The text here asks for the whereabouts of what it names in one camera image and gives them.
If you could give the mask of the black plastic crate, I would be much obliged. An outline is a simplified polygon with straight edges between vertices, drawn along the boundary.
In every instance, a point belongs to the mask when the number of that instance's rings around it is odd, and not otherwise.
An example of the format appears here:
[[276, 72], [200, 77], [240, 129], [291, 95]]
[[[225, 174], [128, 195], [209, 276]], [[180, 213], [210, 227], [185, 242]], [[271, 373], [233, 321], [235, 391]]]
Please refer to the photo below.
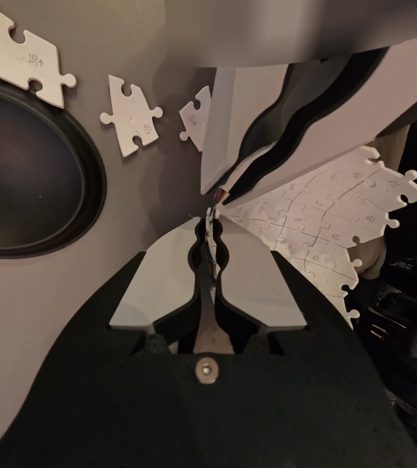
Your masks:
[[417, 284], [417, 259], [391, 255], [386, 259], [385, 267], [392, 279]]

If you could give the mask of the person's beige trousers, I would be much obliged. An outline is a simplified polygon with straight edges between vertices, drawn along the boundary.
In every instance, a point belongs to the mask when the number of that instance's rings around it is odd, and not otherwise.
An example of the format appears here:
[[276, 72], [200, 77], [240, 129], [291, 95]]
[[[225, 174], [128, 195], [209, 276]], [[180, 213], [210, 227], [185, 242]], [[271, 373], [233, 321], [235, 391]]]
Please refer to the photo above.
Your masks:
[[[410, 125], [391, 134], [377, 137], [367, 146], [377, 150], [380, 160], [385, 166], [394, 171], [398, 170]], [[357, 266], [356, 272], [361, 278], [376, 279], [379, 277], [381, 267], [386, 257], [386, 243], [383, 237], [372, 239], [366, 243], [358, 243], [348, 249], [350, 260], [361, 260], [362, 264]]]

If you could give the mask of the partly built white puzzle ball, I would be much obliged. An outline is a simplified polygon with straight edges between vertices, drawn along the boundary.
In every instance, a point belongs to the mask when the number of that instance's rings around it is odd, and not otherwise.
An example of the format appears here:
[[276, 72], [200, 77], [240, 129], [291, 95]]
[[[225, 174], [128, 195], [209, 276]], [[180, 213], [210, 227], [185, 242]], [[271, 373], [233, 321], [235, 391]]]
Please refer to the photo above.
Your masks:
[[358, 260], [348, 249], [380, 238], [399, 221], [389, 213], [417, 202], [417, 172], [396, 172], [378, 151], [361, 146], [279, 188], [229, 208], [220, 187], [213, 214], [222, 214], [287, 259], [334, 305], [352, 328], [357, 311], [346, 310], [348, 285], [358, 284]]

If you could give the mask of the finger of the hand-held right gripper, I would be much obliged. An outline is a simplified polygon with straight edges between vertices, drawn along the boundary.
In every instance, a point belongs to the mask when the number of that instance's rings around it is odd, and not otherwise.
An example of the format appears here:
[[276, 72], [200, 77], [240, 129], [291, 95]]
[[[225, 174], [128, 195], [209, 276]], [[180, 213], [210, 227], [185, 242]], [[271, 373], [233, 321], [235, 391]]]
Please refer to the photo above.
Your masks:
[[202, 195], [236, 166], [248, 129], [280, 97], [287, 67], [217, 68], [201, 157]]
[[224, 205], [249, 202], [364, 145], [416, 102], [417, 40], [353, 54], [227, 189]]

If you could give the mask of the white puzzle piece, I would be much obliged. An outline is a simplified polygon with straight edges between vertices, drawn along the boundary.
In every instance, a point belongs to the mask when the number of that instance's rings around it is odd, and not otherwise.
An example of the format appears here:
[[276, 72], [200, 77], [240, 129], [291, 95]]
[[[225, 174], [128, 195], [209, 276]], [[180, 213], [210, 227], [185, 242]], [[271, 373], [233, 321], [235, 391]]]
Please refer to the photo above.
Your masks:
[[102, 124], [114, 125], [121, 154], [127, 157], [138, 150], [135, 137], [140, 138], [143, 146], [159, 138], [153, 119], [161, 118], [163, 110], [160, 107], [150, 109], [139, 86], [131, 84], [131, 93], [125, 96], [123, 79], [108, 75], [108, 80], [112, 115], [101, 113], [100, 120]]
[[179, 111], [185, 130], [180, 133], [182, 141], [190, 138], [199, 152], [203, 151], [206, 126], [210, 113], [211, 92], [209, 86], [203, 87], [196, 95], [195, 99], [200, 103], [195, 109], [194, 102], [190, 101]]

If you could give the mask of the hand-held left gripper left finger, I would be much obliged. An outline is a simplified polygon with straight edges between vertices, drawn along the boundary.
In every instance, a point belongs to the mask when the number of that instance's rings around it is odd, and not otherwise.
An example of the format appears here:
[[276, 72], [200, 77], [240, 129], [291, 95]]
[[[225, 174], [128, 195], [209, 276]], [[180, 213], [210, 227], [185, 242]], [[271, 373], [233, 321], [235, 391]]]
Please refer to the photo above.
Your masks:
[[194, 217], [152, 244], [110, 326], [148, 335], [188, 335], [197, 331], [201, 316], [197, 271], [204, 236], [205, 221]]

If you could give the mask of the black round tray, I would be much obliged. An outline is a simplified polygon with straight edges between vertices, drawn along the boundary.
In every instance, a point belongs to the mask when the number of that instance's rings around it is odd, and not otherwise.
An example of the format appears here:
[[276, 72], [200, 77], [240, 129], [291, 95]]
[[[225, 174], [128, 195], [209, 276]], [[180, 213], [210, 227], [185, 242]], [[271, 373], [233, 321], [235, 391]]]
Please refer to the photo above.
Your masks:
[[46, 255], [96, 223], [106, 171], [66, 110], [0, 79], [0, 259]]

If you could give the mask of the white joined puzzle pieces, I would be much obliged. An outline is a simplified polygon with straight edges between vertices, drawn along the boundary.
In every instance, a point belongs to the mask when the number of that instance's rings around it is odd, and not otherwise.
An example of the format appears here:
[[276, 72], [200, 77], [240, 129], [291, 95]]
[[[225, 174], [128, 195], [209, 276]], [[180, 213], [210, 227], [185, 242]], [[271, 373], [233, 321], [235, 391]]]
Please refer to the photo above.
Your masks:
[[64, 108], [62, 86], [74, 88], [76, 77], [60, 73], [58, 49], [45, 39], [24, 30], [24, 41], [14, 41], [10, 32], [15, 27], [15, 23], [0, 12], [0, 79], [23, 90], [29, 90], [31, 81], [39, 82], [42, 89], [36, 96]]

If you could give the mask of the black bag with yellow trim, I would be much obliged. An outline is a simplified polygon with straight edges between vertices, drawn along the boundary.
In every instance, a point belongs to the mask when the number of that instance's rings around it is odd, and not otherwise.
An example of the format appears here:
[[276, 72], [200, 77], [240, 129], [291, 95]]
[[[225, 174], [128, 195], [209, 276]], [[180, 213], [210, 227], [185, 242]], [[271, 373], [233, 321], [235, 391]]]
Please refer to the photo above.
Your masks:
[[414, 335], [417, 302], [402, 293], [389, 293], [362, 314], [356, 330], [362, 341], [407, 347]]

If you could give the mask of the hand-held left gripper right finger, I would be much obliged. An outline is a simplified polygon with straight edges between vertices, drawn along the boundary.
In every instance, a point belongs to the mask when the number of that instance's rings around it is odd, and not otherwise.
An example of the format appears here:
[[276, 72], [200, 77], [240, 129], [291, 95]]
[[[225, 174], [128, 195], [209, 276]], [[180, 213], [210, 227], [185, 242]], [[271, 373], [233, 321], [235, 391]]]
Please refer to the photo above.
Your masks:
[[229, 218], [213, 221], [217, 323], [229, 335], [295, 331], [307, 322], [270, 249]]

